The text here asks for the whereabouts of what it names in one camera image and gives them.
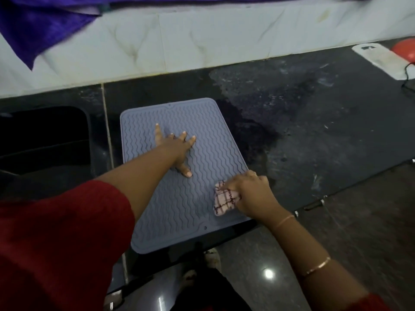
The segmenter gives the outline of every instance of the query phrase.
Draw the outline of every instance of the red object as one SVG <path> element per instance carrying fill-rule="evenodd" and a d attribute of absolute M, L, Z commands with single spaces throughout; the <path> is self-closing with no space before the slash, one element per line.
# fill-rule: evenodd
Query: red object
<path fill-rule="evenodd" d="M 127 198 L 101 181 L 40 201 L 0 202 L 0 306 L 102 311 L 133 229 Z M 371 294 L 348 311 L 390 309 Z"/>
<path fill-rule="evenodd" d="M 415 63 L 415 38 L 408 38 L 393 46 L 392 51 L 410 63 Z"/>

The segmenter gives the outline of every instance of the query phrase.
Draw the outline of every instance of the white tile wall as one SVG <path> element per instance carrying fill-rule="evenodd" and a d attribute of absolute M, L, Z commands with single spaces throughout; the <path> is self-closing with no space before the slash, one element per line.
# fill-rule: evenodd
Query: white tile wall
<path fill-rule="evenodd" d="M 415 35 L 415 0 L 289 0 L 114 10 L 30 71 L 0 35 L 0 98 Z"/>

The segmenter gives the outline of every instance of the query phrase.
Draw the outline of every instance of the dark pants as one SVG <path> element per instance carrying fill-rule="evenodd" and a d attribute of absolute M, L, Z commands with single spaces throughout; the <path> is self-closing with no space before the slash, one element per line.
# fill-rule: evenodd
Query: dark pants
<path fill-rule="evenodd" d="M 196 273 L 195 284 L 178 295 L 170 311 L 199 311 L 209 307 L 214 311 L 251 311 L 217 269 L 203 268 Z"/>

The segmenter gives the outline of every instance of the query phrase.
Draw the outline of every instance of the checkered cloth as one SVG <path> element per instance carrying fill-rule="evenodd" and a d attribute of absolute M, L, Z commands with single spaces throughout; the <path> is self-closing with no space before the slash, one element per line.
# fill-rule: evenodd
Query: checkered cloth
<path fill-rule="evenodd" d="M 225 184 L 225 181 L 221 181 L 215 184 L 215 215 L 221 216 L 227 211 L 234 209 L 236 203 L 241 199 L 239 193 L 231 190 L 220 191 L 219 188 Z"/>

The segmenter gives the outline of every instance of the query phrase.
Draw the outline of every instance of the wavy ridge pattern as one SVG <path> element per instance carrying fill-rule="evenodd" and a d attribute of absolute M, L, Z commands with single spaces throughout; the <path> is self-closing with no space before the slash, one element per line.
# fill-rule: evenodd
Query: wavy ridge pattern
<path fill-rule="evenodd" d="M 120 121 L 124 162 L 155 146 L 156 122 L 164 134 L 186 130 L 198 137 L 187 156 L 193 177 L 166 173 L 134 228 L 131 246 L 136 252 L 153 252 L 248 219 L 238 211 L 220 217 L 213 213 L 215 183 L 247 170 L 214 100 L 129 109 Z"/>

